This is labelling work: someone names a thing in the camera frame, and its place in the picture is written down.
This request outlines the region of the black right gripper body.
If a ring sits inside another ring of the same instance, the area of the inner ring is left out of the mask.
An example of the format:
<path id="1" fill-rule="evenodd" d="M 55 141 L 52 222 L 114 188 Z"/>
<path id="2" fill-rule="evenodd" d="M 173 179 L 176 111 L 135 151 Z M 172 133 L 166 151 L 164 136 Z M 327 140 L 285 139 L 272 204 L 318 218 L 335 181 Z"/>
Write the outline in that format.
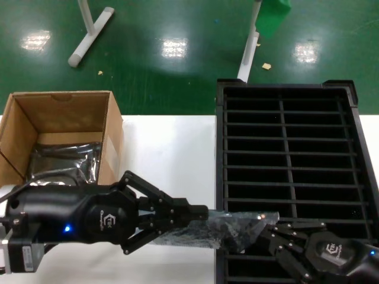
<path id="1" fill-rule="evenodd" d="M 309 237 L 305 258 L 319 273 L 347 275 L 364 251 L 364 243 L 322 231 Z"/>

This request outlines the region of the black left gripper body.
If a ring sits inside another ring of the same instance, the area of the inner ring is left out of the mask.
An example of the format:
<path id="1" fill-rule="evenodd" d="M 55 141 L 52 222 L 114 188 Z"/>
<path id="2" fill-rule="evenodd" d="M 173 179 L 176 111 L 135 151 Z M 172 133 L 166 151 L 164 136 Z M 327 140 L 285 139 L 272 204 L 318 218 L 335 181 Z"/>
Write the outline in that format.
<path id="1" fill-rule="evenodd" d="M 124 244 L 136 232 L 136 194 L 116 186 L 98 186 L 83 210 L 83 239 L 87 243 Z"/>

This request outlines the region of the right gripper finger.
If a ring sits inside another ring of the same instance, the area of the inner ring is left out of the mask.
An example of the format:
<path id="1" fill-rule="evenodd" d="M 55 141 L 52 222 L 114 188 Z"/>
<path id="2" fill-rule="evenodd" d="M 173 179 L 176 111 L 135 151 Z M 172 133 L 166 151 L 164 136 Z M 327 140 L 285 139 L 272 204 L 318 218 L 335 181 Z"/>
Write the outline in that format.
<path id="1" fill-rule="evenodd" d="M 269 235 L 268 251 L 297 282 L 313 282 L 314 273 L 305 258 L 307 235 Z"/>
<path id="2" fill-rule="evenodd" d="M 289 222 L 265 227 L 265 242 L 269 246 L 310 246 L 328 240 L 323 222 Z"/>

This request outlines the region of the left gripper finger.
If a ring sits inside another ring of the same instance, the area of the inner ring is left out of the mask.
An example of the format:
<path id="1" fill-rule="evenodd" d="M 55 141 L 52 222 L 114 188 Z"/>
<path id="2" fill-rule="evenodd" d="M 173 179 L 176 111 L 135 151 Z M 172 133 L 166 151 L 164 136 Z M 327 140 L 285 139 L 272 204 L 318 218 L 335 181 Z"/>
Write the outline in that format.
<path id="1" fill-rule="evenodd" d="M 165 233 L 187 228 L 192 221 L 208 220 L 208 213 L 190 213 L 168 218 L 155 218 L 152 214 L 148 214 L 141 216 L 140 219 L 134 234 L 122 242 L 122 250 L 125 255 L 134 253 Z"/>
<path id="2" fill-rule="evenodd" d="M 133 188 L 143 196 L 137 198 L 139 210 L 156 212 L 172 220 L 207 220 L 208 207 L 191 205 L 186 198 L 173 198 L 135 173 L 127 170 L 121 180 L 125 187 Z"/>

